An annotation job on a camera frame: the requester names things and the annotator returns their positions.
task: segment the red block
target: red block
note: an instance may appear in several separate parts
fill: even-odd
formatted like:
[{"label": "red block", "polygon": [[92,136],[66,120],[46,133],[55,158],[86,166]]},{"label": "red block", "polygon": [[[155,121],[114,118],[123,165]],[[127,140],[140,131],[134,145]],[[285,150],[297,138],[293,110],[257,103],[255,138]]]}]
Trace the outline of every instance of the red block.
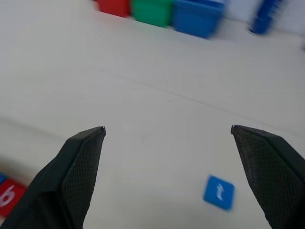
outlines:
[{"label": "red block", "polygon": [[97,0],[101,12],[120,17],[127,17],[130,13],[129,0]]},{"label": "red block", "polygon": [[0,215],[6,217],[18,203],[26,187],[11,179],[6,179],[0,185]]}]

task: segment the blue block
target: blue block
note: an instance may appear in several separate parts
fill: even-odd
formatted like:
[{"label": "blue block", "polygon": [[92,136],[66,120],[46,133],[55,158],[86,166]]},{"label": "blue block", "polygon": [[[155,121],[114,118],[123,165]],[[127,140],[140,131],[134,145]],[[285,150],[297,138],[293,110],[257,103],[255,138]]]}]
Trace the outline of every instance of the blue block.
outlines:
[{"label": "blue block", "polygon": [[6,180],[6,176],[0,173],[0,184]]},{"label": "blue block", "polygon": [[226,0],[175,0],[173,23],[176,31],[209,38],[224,15]]},{"label": "blue block", "polygon": [[232,208],[234,185],[210,176],[203,199],[225,210]]}]

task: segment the blue bin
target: blue bin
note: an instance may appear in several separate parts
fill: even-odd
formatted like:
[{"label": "blue bin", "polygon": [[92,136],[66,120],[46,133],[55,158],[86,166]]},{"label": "blue bin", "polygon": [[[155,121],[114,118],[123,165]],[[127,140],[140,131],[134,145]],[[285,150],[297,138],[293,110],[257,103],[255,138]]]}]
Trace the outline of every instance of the blue bin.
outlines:
[{"label": "blue bin", "polygon": [[224,15],[225,0],[175,0],[173,23],[176,31],[209,38]]}]

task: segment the green bin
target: green bin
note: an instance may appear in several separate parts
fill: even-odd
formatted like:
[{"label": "green bin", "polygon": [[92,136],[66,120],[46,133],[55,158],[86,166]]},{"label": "green bin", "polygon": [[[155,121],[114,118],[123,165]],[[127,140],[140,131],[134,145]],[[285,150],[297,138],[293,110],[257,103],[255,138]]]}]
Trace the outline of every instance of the green bin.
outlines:
[{"label": "green bin", "polygon": [[132,0],[132,14],[137,21],[160,27],[171,20],[173,0]]}]

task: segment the blue object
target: blue object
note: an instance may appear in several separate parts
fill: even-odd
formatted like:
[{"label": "blue object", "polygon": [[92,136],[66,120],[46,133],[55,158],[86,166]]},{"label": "blue object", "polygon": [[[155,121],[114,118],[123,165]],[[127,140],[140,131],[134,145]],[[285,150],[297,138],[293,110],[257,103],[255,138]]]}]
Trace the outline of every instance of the blue object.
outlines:
[{"label": "blue object", "polygon": [[0,184],[6,180],[6,176],[0,173]]},{"label": "blue object", "polygon": [[277,10],[284,0],[262,0],[258,8],[250,32],[255,34],[266,34],[276,16]]},{"label": "blue object", "polygon": [[232,208],[234,185],[210,176],[203,199],[225,210]]},{"label": "blue object", "polygon": [[209,38],[224,15],[225,0],[175,0],[173,23],[176,31]]}]

